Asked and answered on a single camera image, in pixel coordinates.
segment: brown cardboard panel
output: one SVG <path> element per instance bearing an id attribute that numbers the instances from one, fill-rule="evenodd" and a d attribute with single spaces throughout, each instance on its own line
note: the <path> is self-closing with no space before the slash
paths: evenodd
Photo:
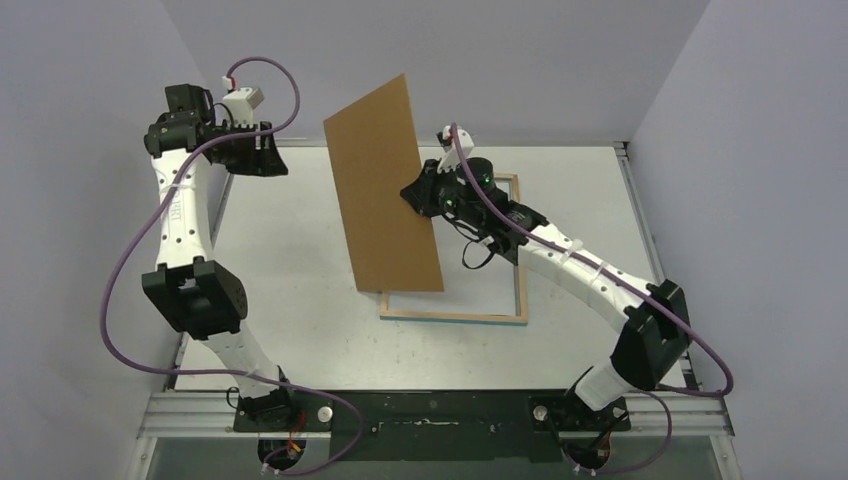
<path id="1" fill-rule="evenodd" d="M 430 219 L 400 198 L 421 171 L 403 75 L 324 120 L 359 291 L 444 291 Z"/>

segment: white connector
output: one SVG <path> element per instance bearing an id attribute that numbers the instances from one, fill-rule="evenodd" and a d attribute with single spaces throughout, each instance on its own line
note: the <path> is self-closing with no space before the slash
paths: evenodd
<path id="1" fill-rule="evenodd" d="M 236 88 L 236 81 L 233 78 L 227 77 L 226 75 L 221 77 L 221 83 L 224 84 L 224 90 L 231 92 Z"/>

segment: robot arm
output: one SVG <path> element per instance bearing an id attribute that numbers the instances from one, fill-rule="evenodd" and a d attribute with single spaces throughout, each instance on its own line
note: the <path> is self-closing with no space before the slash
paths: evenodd
<path id="1" fill-rule="evenodd" d="M 150 126 L 145 145 L 159 186 L 160 202 L 177 188 L 161 219 L 156 270 L 142 276 L 142 287 L 159 312 L 178 332 L 188 332 L 211 349 L 228 370 L 286 381 L 282 371 L 262 351 L 247 322 L 247 296 L 241 281 L 216 262 L 206 213 L 210 163 L 198 160 L 177 179 L 191 151 L 217 136 L 271 128 L 255 124 L 253 109 L 259 89 L 240 88 L 224 97 L 232 123 L 218 126 L 207 90 L 193 85 L 165 89 L 169 112 Z M 272 136 L 224 143 L 206 153 L 211 163 L 230 173 L 285 175 Z M 269 425 L 285 426 L 291 416 L 290 392 L 247 377 L 236 377 L 241 407 Z"/>
<path id="2" fill-rule="evenodd" d="M 683 291 L 668 280 L 659 286 L 652 285 L 608 264 L 587 251 L 580 240 L 563 234 L 540 213 L 510 200 L 495 185 L 489 160 L 468 158 L 476 182 L 500 212 L 542 240 L 565 247 L 567 253 L 554 251 L 514 231 L 492 214 L 471 188 L 465 171 L 458 168 L 459 158 L 449 130 L 446 131 L 447 134 L 443 132 L 438 136 L 445 147 L 445 156 L 440 160 L 427 160 L 415 182 L 401 190 L 401 197 L 422 216 L 443 216 L 451 223 L 470 227 L 479 238 L 485 239 L 492 253 L 561 286 L 598 312 L 619 334 L 612 355 L 589 369 L 566 394 L 575 422 L 591 423 L 597 418 L 597 412 L 627 391 L 655 389 L 691 340 L 647 302 L 602 275 L 601 269 L 613 272 L 615 278 L 634 285 L 688 322 Z M 473 143 L 465 131 L 458 129 L 457 132 L 462 137 L 463 153 L 467 157 Z M 579 261 L 575 253 L 600 265 L 601 269 Z"/>

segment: rectangular wooden frame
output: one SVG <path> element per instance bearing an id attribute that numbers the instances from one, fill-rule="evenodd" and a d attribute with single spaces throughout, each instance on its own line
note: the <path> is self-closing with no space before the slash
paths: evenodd
<path id="1" fill-rule="evenodd" d="M 518 190 L 518 175 L 512 173 L 496 173 L 495 181 L 507 181 L 512 187 L 511 198 L 516 202 L 520 200 Z M 380 302 L 380 319 L 382 320 L 418 320 L 427 322 L 449 322 L 449 323 L 482 323 L 493 325 L 527 325 L 527 278 L 524 267 L 514 267 L 515 278 L 515 315 L 474 315 L 468 313 L 449 312 L 424 312 L 410 310 L 390 310 L 390 292 L 382 293 Z"/>

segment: white wall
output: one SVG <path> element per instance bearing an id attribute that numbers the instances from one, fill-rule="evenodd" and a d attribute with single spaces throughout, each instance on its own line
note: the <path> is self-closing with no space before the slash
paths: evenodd
<path id="1" fill-rule="evenodd" d="M 213 92 L 234 60 L 292 70 L 303 109 L 277 137 L 323 138 L 325 118 L 407 74 L 415 123 L 452 120 L 478 142 L 629 139 L 708 0 L 163 0 Z M 288 115 L 271 67 L 240 71 Z"/>
<path id="2" fill-rule="evenodd" d="M 109 271 L 156 206 L 142 136 L 163 87 L 202 82 L 158 0 L 0 6 L 3 478 L 123 478 L 151 390 L 100 343 Z M 164 366 L 176 334 L 143 295 L 148 238 L 119 281 L 116 343 Z"/>
<path id="3" fill-rule="evenodd" d="M 713 0 L 630 145 L 663 266 L 736 373 L 749 480 L 848 477 L 846 25 L 840 0 Z"/>

